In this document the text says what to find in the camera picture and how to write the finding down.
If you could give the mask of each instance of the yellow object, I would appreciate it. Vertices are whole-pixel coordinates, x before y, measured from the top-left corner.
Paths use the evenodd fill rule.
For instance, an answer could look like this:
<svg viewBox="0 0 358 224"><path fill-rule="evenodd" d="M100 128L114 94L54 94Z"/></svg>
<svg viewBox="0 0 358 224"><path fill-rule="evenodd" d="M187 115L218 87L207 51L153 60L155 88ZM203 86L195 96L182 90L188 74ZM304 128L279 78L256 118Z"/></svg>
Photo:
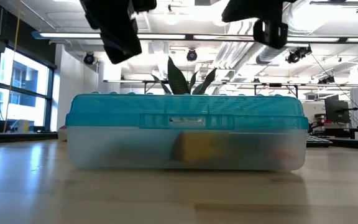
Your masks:
<svg viewBox="0 0 358 224"><path fill-rule="evenodd" d="M175 140L173 158L179 161L207 161L227 155L227 134L215 131L184 131Z"/></svg>

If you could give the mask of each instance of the wooden tabletop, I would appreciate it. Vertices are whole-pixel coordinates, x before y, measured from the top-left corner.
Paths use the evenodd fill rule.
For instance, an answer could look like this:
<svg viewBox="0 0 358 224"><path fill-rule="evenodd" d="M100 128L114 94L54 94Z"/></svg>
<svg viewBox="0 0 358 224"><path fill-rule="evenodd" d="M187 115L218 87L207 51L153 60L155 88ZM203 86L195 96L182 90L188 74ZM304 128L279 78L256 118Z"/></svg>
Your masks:
<svg viewBox="0 0 358 224"><path fill-rule="evenodd" d="M358 223L358 150L292 173L78 170L64 142L0 144L0 223Z"/></svg>

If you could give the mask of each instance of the clear plastic container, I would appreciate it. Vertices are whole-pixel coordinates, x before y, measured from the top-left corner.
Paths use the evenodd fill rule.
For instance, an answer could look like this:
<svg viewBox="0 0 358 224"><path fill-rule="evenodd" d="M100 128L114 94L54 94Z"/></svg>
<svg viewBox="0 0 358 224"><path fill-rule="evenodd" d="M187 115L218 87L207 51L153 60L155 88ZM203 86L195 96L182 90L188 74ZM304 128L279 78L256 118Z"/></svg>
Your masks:
<svg viewBox="0 0 358 224"><path fill-rule="evenodd" d="M66 125L79 167L296 170L308 120L282 96L90 94Z"/></svg>

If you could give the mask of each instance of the yellow cable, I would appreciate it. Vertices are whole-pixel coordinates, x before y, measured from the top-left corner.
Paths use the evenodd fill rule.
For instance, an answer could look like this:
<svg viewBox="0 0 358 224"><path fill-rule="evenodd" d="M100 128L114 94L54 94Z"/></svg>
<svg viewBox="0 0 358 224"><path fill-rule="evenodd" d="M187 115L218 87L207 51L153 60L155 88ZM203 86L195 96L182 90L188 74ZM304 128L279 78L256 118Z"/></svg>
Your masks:
<svg viewBox="0 0 358 224"><path fill-rule="evenodd" d="M5 124L4 124L4 133L6 132L6 126L7 126L7 112L9 108L9 102L11 100L11 90L12 90L12 82L13 82L13 65L15 61L15 54L17 49L17 37L19 36L19 27L20 27L20 8L22 6L21 0L18 0L18 7L17 7L17 24L16 24L16 35L15 35L15 44L13 48L13 62L12 62L12 74L11 74L11 82L9 84L9 92L8 92L8 100L6 105L6 114L5 114Z"/></svg>

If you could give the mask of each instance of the window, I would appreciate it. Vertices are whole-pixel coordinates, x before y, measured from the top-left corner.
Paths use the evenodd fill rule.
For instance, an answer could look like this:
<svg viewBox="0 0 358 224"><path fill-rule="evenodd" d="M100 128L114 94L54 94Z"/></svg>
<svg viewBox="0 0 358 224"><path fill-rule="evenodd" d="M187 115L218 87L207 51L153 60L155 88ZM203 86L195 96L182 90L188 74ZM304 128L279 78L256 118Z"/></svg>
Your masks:
<svg viewBox="0 0 358 224"><path fill-rule="evenodd" d="M30 126L49 126L45 121L52 104L48 96L52 75L45 65L6 49L0 60L0 120L8 120L11 125L23 119Z"/></svg>
<svg viewBox="0 0 358 224"><path fill-rule="evenodd" d="M0 83L33 91L42 95L47 94L49 69L26 56L6 49L1 54Z"/></svg>
<svg viewBox="0 0 358 224"><path fill-rule="evenodd" d="M0 88L0 108L2 110L2 114L0 112L0 120L24 119L30 121L30 125L44 125L44 98L11 91L11 97L9 99L9 90Z"/></svg>

